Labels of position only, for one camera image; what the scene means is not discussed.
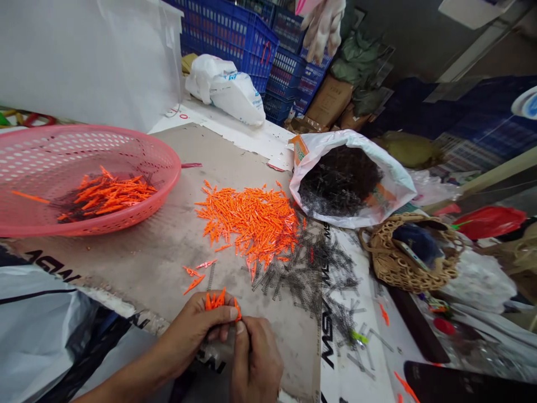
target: white plastic bag on shelf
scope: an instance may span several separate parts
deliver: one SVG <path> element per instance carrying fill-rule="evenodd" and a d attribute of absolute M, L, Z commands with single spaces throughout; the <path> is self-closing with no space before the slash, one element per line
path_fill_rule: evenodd
<path fill-rule="evenodd" d="M 247 125 L 265 122 L 261 95 L 250 76 L 237 72 L 233 62 L 207 54 L 198 56 L 192 62 L 185 87 L 204 104 L 213 104 Z"/>
<path fill-rule="evenodd" d="M 418 195 L 412 199 L 415 206 L 435 204 L 443 200 L 457 200 L 463 194 L 457 185 L 444 184 L 437 176 L 431 176 L 429 171 L 408 170 L 414 181 Z"/>
<path fill-rule="evenodd" d="M 440 289 L 459 302 L 484 312 L 502 313 L 503 303 L 516 295 L 516 285 L 493 256 L 466 248 L 457 263 L 459 276 Z"/>
<path fill-rule="evenodd" d="M 376 225 L 416 196 L 414 183 L 403 166 L 388 152 L 367 137 L 353 130 L 329 133 L 307 133 L 294 137 L 295 170 L 289 188 L 296 202 L 310 217 L 342 228 L 361 228 Z M 300 181 L 332 148 L 347 146 L 361 148 L 383 173 L 383 178 L 367 200 L 367 206 L 357 217 L 333 217 L 308 211 L 300 202 Z"/>

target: wicker basket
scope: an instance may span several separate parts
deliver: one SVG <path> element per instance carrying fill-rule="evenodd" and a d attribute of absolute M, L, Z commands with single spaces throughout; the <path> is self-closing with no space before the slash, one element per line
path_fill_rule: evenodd
<path fill-rule="evenodd" d="M 393 232 L 401 225 L 418 222 L 420 226 L 432 229 L 436 238 L 451 245 L 442 248 L 445 257 L 435 261 L 435 268 L 432 271 L 421 269 L 392 241 Z M 376 276 L 387 284 L 419 294 L 424 291 L 437 290 L 458 275 L 456 265 L 464 250 L 464 244 L 457 232 L 442 223 L 439 218 L 413 213 L 393 215 L 374 227 L 369 243 L 364 241 L 363 232 L 364 229 L 360 229 L 362 246 L 373 256 Z"/>

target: white glove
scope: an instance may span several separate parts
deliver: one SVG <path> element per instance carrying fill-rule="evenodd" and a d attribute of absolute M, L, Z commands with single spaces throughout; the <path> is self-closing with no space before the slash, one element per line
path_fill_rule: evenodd
<path fill-rule="evenodd" d="M 304 37 L 304 47 L 309 48 L 306 60 L 321 64 L 328 42 L 328 55 L 334 57 L 341 45 L 340 26 L 345 13 L 345 0 L 323 0 L 302 21 L 300 29 L 309 27 Z"/>

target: cardboard box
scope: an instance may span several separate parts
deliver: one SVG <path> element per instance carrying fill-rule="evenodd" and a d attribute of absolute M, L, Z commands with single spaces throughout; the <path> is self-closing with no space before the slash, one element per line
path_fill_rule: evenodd
<path fill-rule="evenodd" d="M 360 129 L 366 124 L 370 116 L 370 114 L 360 117 L 354 116 L 354 104 L 351 102 L 341 115 L 340 127 L 342 130 L 351 129 L 355 132 L 359 132 Z"/>
<path fill-rule="evenodd" d="M 327 127 L 321 126 L 307 116 L 304 116 L 303 118 L 288 119 L 285 121 L 284 127 L 294 134 L 325 133 L 328 131 Z"/>
<path fill-rule="evenodd" d="M 345 110 L 351 96 L 352 84 L 338 81 L 328 74 L 306 116 L 322 126 L 331 127 Z"/>

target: pink plastic basket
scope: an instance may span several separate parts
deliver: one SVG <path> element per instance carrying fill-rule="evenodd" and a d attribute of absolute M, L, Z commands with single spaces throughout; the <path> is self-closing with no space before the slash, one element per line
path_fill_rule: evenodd
<path fill-rule="evenodd" d="M 103 165 L 127 179 L 144 175 L 157 192 L 103 217 L 59 224 L 54 200 L 79 187 Z M 168 145 L 144 133 L 108 126 L 42 126 L 0 135 L 0 237 L 83 236 L 118 231 L 155 213 L 181 175 L 181 161 Z M 51 201 L 39 203 L 12 190 Z"/>

